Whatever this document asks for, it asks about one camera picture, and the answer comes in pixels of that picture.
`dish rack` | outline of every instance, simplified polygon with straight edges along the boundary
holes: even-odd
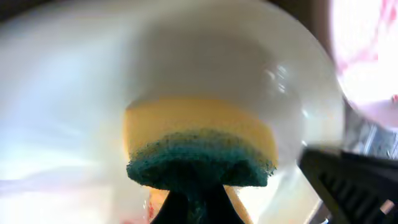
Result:
[[[366,121],[348,107],[345,132],[345,151],[380,159],[398,159],[398,133]]]

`pink object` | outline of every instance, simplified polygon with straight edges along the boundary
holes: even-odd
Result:
[[[398,131],[398,0],[331,2],[332,51],[350,105]]]

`white bowl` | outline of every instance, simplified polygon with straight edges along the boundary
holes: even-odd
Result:
[[[347,101],[365,118],[395,132],[397,6],[395,1],[330,3],[332,52]]]
[[[89,223],[120,222],[143,212],[147,192],[132,190],[139,186],[125,174],[122,116],[131,102],[165,95],[225,98],[272,128],[280,167],[270,183],[278,184],[260,189],[261,207],[250,209],[251,200],[242,196],[254,221],[304,222],[319,202],[295,163],[303,145],[340,143],[343,102],[318,42],[270,4],[49,6],[6,24],[0,49],[0,179],[23,182],[63,167],[68,175],[60,176],[72,184],[57,182],[57,189],[104,187],[109,197],[88,206],[102,221]],[[69,174],[71,167],[86,175]]]

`sponge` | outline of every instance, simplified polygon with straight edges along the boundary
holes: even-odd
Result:
[[[130,179],[192,201],[215,184],[266,186],[277,166],[271,130],[223,100],[165,98],[131,106],[124,140]]]

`yellow sponge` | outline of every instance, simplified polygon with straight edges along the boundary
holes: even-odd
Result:
[[[164,136],[209,129],[245,140],[277,165],[271,130],[253,115],[222,100],[166,98],[132,106],[125,115],[124,140],[130,159],[135,159],[149,143]]]

